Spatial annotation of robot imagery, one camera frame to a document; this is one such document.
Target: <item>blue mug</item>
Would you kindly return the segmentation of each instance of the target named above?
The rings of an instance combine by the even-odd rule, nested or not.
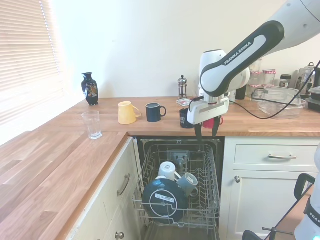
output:
[[[164,109],[164,114],[161,115],[160,109]],[[146,120],[150,123],[159,122],[161,117],[167,114],[167,109],[164,106],[160,106],[157,102],[148,103],[145,106]]]

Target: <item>dishwasher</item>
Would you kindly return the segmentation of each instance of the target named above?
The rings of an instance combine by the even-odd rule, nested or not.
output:
[[[138,183],[132,196],[141,221],[143,240],[219,240],[220,193],[223,167],[224,138],[203,137],[136,137],[140,156]],[[142,197],[144,188],[158,176],[161,163],[183,158],[177,173],[193,174],[198,180],[198,194],[188,197],[183,217],[168,224],[159,223],[148,215]]]

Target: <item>white mug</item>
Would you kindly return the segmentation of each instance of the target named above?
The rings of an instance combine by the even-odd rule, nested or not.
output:
[[[165,176],[171,181],[178,181],[181,179],[181,176],[176,172],[176,166],[170,161],[161,163],[158,176]]]
[[[178,180],[177,184],[184,190],[187,197],[196,197],[199,193],[199,190],[197,188],[198,180],[193,174],[189,172],[183,175]]]

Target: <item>drawer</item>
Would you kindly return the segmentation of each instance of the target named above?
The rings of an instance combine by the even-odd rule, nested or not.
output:
[[[134,144],[131,138],[118,154],[109,174],[101,190],[101,197],[105,204],[108,220],[111,222],[123,197],[128,195],[129,188],[138,179]]]
[[[237,144],[235,164],[314,167],[317,145]]]
[[[102,199],[93,198],[85,207],[81,217],[71,230],[68,240],[103,239],[108,230],[109,221]]]

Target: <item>clear drinking glass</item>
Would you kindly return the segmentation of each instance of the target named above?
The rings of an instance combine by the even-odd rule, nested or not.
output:
[[[99,111],[87,111],[82,115],[83,121],[87,127],[88,136],[90,139],[101,138],[102,132],[100,127]]]

